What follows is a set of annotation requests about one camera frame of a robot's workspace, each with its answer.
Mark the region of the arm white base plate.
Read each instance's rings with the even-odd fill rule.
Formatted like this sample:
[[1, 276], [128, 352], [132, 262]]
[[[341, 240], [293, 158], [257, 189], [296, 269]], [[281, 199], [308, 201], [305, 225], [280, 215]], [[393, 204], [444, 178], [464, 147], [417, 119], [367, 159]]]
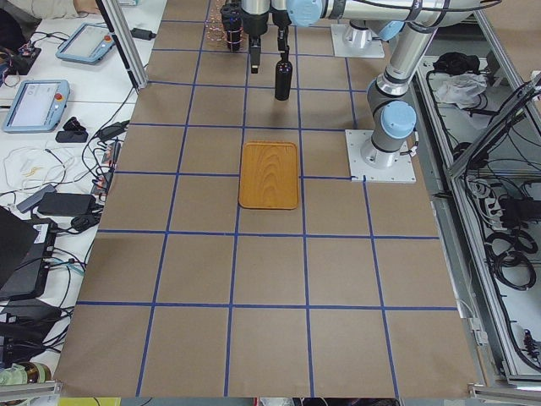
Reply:
[[385, 56], [381, 39], [367, 28], [332, 25], [331, 39], [335, 57], [383, 58]]
[[407, 142], [399, 151], [382, 152], [372, 143], [372, 130], [345, 131], [350, 179], [353, 182], [414, 184], [416, 176]]

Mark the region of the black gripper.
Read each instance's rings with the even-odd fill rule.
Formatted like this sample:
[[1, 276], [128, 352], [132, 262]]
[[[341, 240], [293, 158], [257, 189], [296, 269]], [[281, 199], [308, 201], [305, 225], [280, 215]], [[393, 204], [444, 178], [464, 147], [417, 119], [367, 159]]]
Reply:
[[271, 0], [272, 21], [277, 26], [277, 48], [280, 54], [289, 53], [288, 26], [291, 24], [286, 0]]
[[261, 39], [268, 30], [269, 12], [251, 14], [241, 9], [243, 31], [249, 35], [250, 71], [258, 73], [260, 68]]

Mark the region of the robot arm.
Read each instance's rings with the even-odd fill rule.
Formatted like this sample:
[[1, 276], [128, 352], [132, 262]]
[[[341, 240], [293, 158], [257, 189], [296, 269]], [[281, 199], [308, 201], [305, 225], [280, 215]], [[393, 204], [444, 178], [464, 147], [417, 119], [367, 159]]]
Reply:
[[402, 97], [437, 29], [455, 25], [483, 6], [480, 1], [242, 1], [240, 16], [249, 35], [254, 74], [259, 70], [260, 39], [267, 31], [269, 14], [284, 30], [321, 19], [358, 20], [378, 33], [392, 22], [403, 24], [390, 61], [369, 85], [367, 95], [374, 132], [363, 146], [363, 159], [372, 167], [384, 168], [392, 165], [415, 127], [416, 113]]
[[[310, 26], [320, 19], [340, 19], [344, 1], [271, 1], [276, 17], [299, 26]], [[398, 20], [349, 19], [347, 24], [331, 25], [335, 57], [383, 58], [383, 44], [397, 36], [404, 26]]]

